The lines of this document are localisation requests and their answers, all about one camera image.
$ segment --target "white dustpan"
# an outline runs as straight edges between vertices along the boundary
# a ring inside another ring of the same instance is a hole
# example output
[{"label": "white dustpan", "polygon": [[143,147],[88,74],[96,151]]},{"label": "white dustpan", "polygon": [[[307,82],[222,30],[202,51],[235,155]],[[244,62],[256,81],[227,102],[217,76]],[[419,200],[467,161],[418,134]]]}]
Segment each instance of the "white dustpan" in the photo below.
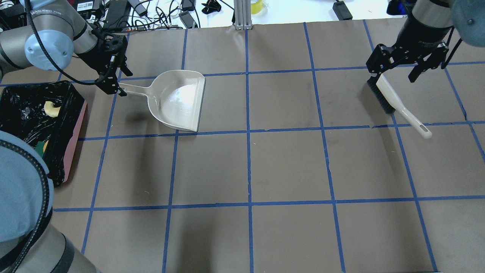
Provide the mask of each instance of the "white dustpan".
[{"label": "white dustpan", "polygon": [[151,114],[164,125],[197,132],[206,79],[196,71],[171,70],[149,87],[120,83],[127,93],[146,96]]}]

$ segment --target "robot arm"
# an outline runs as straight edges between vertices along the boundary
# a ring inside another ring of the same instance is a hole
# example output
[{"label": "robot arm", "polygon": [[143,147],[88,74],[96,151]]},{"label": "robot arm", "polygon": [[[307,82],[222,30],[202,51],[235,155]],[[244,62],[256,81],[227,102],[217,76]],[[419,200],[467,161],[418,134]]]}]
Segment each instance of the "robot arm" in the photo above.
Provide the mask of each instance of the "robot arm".
[{"label": "robot arm", "polygon": [[[119,88],[115,70],[120,67],[127,75],[124,36],[102,33],[88,24],[66,0],[31,0],[32,20],[47,52],[56,65],[64,69],[72,53],[78,55],[101,76],[96,85],[107,94],[126,95]],[[8,30],[0,34],[0,78],[6,73],[30,66],[56,70],[47,59],[31,26]]]},{"label": "robot arm", "polygon": [[367,68],[372,75],[380,75],[398,65],[417,64],[408,76],[413,83],[421,73],[445,61],[449,48],[443,39],[453,26],[463,41],[485,47],[484,20],[482,0],[418,0],[396,43],[391,47],[378,44]]}]

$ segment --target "table surface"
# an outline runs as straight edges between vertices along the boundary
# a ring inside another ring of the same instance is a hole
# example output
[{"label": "table surface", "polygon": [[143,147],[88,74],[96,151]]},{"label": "table surface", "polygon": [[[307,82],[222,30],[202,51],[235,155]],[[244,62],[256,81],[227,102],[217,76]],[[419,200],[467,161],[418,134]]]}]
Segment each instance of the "table surface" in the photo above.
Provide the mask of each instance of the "table surface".
[{"label": "table surface", "polygon": [[[373,45],[403,22],[130,34],[120,81],[206,76],[200,130],[75,85],[88,110],[53,224],[106,273],[480,272],[485,51],[463,45],[414,84],[411,67],[386,72],[424,140],[366,85]],[[96,77],[78,59],[66,71]],[[28,68],[0,86],[61,78]]]}]

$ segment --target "blue object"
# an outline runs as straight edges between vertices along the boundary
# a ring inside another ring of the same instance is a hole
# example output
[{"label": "blue object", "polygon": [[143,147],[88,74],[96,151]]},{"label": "blue object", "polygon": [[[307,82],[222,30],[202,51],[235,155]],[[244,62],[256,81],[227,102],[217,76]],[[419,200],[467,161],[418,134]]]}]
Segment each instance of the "blue object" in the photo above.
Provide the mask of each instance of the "blue object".
[{"label": "blue object", "polygon": [[[39,31],[39,36],[57,66],[61,69],[66,68],[71,62],[72,53],[74,52],[71,38],[57,30],[41,30]],[[40,48],[34,34],[25,42],[24,51],[27,60],[33,66],[43,70],[57,71]]]},{"label": "blue object", "polygon": [[[36,10],[43,6],[49,5],[50,3],[55,1],[56,0],[31,0],[32,10]],[[20,4],[25,7],[25,0],[20,0]]]},{"label": "blue object", "polygon": [[485,47],[485,1],[455,1],[452,21],[465,43],[474,47]]},{"label": "blue object", "polygon": [[[20,138],[0,131],[4,140],[31,154],[48,173],[42,158]],[[49,210],[54,184],[49,183]],[[28,234],[35,226],[42,206],[42,187],[38,172],[22,155],[0,146],[0,242]]]}]

